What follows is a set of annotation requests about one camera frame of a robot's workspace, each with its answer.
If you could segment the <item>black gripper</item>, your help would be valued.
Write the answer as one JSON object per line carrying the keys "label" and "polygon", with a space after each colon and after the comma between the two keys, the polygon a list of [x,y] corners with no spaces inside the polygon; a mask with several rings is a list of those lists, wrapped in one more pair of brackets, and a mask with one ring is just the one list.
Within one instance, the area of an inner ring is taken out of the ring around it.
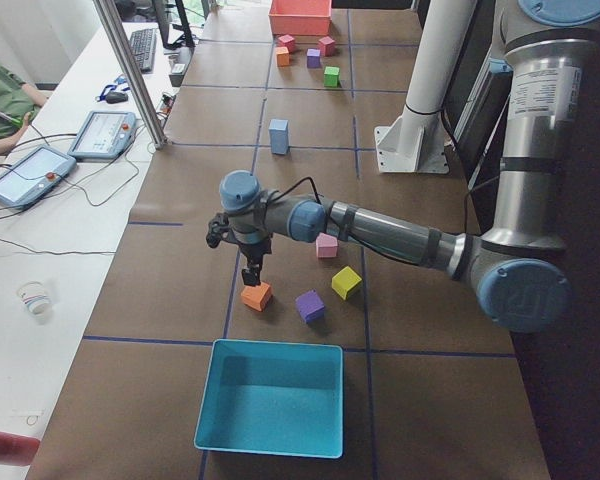
{"label": "black gripper", "polygon": [[260,285],[260,269],[263,267],[264,257],[272,253],[271,239],[264,238],[256,243],[241,243],[239,249],[247,260],[247,267],[241,272],[243,284],[249,287]]}

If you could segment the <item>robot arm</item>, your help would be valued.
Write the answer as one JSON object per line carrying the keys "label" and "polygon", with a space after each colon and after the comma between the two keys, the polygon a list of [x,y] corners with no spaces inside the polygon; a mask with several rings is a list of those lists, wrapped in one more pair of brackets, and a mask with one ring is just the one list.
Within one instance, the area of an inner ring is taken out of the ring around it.
{"label": "robot arm", "polygon": [[575,121],[584,65],[600,42],[600,1],[500,1],[492,68],[511,77],[492,227],[452,234],[317,193],[264,189],[245,170],[219,186],[222,211],[206,242],[238,247],[245,284],[260,282],[271,240],[313,242],[322,233],[388,259],[445,272],[474,290],[483,312],[518,333],[542,330],[567,310],[571,286],[553,258],[561,161]]}

